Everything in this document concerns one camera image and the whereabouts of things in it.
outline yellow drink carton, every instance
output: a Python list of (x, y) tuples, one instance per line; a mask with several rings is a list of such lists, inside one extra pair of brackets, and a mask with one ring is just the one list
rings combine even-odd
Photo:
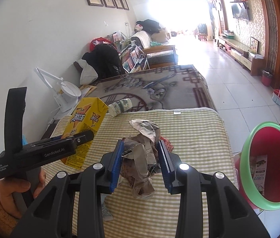
[[(99, 98), (83, 98), (73, 112), (73, 116), (64, 131), (63, 138), (87, 130), (92, 130), (96, 136), (107, 111), (108, 106)], [(90, 141), (78, 146), (74, 155), (63, 158), (61, 161), (67, 166), (78, 170), (82, 169), (82, 165), (84, 164), (92, 142), (93, 141)]]

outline human hand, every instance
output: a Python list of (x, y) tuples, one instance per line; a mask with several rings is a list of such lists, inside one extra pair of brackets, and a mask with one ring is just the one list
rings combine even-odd
[[(36, 198), (39, 193), (45, 187), (45, 179), (46, 173), (41, 168), (41, 172), (39, 174), (39, 184), (34, 191), (33, 197)], [(13, 192), (26, 192), (30, 189), (30, 182), (22, 179), (16, 178), (4, 178), (0, 181), (0, 203), (3, 209), (11, 216), (20, 219), (22, 217), (21, 212), (17, 209), (16, 204), (13, 200), (12, 193)]]

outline red bag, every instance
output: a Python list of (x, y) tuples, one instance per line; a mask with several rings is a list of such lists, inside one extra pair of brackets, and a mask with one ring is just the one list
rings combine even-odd
[(98, 45), (98, 44), (109, 44), (109, 45), (111, 45), (114, 49), (117, 50), (117, 47), (116, 47), (116, 45), (115, 45), (113, 42), (111, 42), (110, 40), (105, 39), (105, 38), (103, 38), (103, 37), (99, 37), (99, 38), (96, 38), (96, 39), (92, 40), (92, 41), (90, 42), (89, 50), (90, 50), (90, 51), (93, 51), (93, 50), (95, 49), (95, 46)]

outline crumpled brown paper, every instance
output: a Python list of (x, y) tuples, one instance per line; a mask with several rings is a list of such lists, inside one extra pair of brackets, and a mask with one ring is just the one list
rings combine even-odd
[(134, 198), (147, 200), (155, 192), (149, 178), (161, 172), (158, 151), (154, 145), (160, 140), (161, 132), (153, 121), (135, 119), (129, 123), (140, 133), (124, 138), (125, 150), (120, 175), (127, 179)]

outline wall-mounted tv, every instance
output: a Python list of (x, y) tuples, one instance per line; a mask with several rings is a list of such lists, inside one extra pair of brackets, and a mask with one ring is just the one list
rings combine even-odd
[(235, 19), (249, 21), (248, 7), (246, 2), (231, 2), (233, 17)]

